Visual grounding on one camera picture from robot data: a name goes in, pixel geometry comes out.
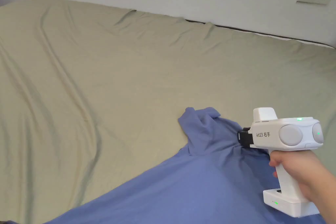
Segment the bed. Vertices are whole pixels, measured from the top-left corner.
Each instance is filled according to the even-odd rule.
[[[214,107],[313,116],[336,173],[336,50],[68,0],[0,8],[0,219],[41,223],[179,151]]]

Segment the gray circular button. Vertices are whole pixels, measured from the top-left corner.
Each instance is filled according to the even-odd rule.
[[[319,124],[319,123],[314,124],[314,126],[313,126],[313,137],[314,137],[314,140],[316,142],[324,143],[321,124]]]
[[[285,125],[279,130],[279,137],[284,144],[294,146],[301,142],[303,134],[299,127]]]

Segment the forearm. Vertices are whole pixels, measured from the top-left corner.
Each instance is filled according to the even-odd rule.
[[[311,183],[311,200],[328,224],[336,224],[336,178],[324,167]]]

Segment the dark mattress piping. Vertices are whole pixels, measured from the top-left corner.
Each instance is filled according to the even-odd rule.
[[[191,23],[201,23],[201,24],[205,24],[204,22],[199,22],[199,21],[189,20],[189,19],[186,19],[186,21],[187,21],[187,22],[191,22]],[[317,41],[311,41],[311,40],[304,40],[304,39],[298,39],[298,38],[292,38],[292,37],[280,36],[280,35],[275,35],[275,34],[269,34],[269,33],[259,32],[259,31],[244,30],[244,29],[241,29],[241,28],[235,28],[235,27],[230,27],[230,26],[219,26],[219,25],[215,25],[215,26],[217,26],[217,27],[222,27],[222,28],[227,28],[227,29],[232,29],[232,30],[237,30],[237,31],[254,32],[254,33],[259,33],[259,34],[268,35],[268,36],[275,36],[275,37],[285,38],[285,39],[301,40],[301,41],[306,41],[306,42],[316,43],[316,44],[320,44],[320,45],[330,46],[330,47],[336,49],[336,47],[334,47],[334,46],[331,46],[331,45],[328,45],[328,44],[325,44],[325,43],[321,43],[321,42],[317,42]]]

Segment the device handle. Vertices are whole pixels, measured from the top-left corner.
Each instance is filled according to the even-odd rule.
[[[282,164],[278,165],[276,168],[281,194],[291,198],[305,198],[299,188],[297,181],[284,169]]]

